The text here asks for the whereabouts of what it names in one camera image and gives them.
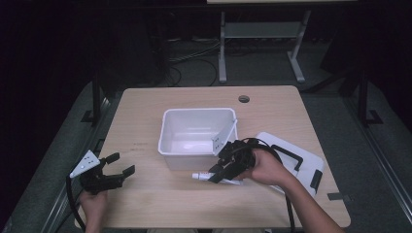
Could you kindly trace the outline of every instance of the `white metal stand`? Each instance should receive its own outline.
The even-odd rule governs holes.
[[[297,22],[225,22],[224,12],[221,19],[221,52],[219,54],[219,82],[226,83],[224,43],[226,38],[295,38],[296,43],[288,51],[288,59],[299,83],[304,83],[302,71],[296,60],[305,34],[311,11],[306,11],[302,21]]]

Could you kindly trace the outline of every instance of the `white box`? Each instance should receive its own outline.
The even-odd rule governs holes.
[[[158,151],[170,170],[207,171],[227,141],[237,139],[236,122],[230,108],[167,110]]]

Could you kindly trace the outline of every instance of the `white tube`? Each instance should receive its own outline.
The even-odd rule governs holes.
[[[209,178],[211,178],[214,173],[207,173],[207,172],[199,172],[199,173],[193,173],[191,174],[191,177],[196,180],[200,181],[207,181]],[[243,184],[243,181],[230,181],[227,179],[223,179],[220,181],[220,183],[230,183],[230,184]]]

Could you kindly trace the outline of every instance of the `white object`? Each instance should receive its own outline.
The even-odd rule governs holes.
[[[209,170],[222,146],[237,139],[236,122],[230,108],[167,110],[158,151],[170,170]]]
[[[207,172],[199,172],[199,173],[193,173],[191,174],[191,177],[196,180],[200,181],[208,181],[214,173],[207,173]],[[230,183],[230,184],[243,184],[243,181],[236,181],[236,180],[228,180],[228,179],[223,179],[220,181],[220,183]]]
[[[90,170],[91,168],[100,164],[100,160],[89,150],[85,156],[80,160],[76,168],[70,173],[70,178],[73,179],[79,176],[81,173]]]
[[[303,162],[298,171],[295,171],[294,168],[297,164],[297,160],[276,150],[283,162],[283,165],[288,169],[288,171],[297,177],[297,179],[312,196],[316,195],[323,171],[325,169],[324,161],[320,157],[266,132],[258,133],[257,138],[261,139],[269,146],[276,145],[302,157]],[[284,193],[284,191],[278,186],[271,187]]]

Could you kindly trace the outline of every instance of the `cable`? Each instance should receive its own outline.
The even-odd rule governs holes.
[[[77,211],[76,203],[73,198],[72,179],[70,178],[70,175],[67,175],[66,177],[66,192],[67,192],[67,199],[69,200],[69,205],[70,205],[70,209],[72,210],[73,216],[75,217],[76,221],[79,223],[82,230],[86,231],[86,225],[83,222],[82,218],[80,217],[79,212]]]
[[[76,198],[75,198],[75,201],[76,201],[76,202],[77,202],[77,200],[79,199],[79,196],[80,196],[80,194],[82,193],[82,191],[83,191],[83,190],[81,190],[81,191],[79,192],[79,194],[76,195]],[[63,224],[66,222],[67,218],[69,218],[69,216],[72,215],[72,214],[73,214],[73,212],[70,211],[70,213],[67,214],[67,215],[63,218],[63,220],[60,222],[60,224],[58,224],[57,228],[54,230],[54,233],[57,233],[57,232],[60,230],[60,228],[61,228],[61,227],[63,226]]]

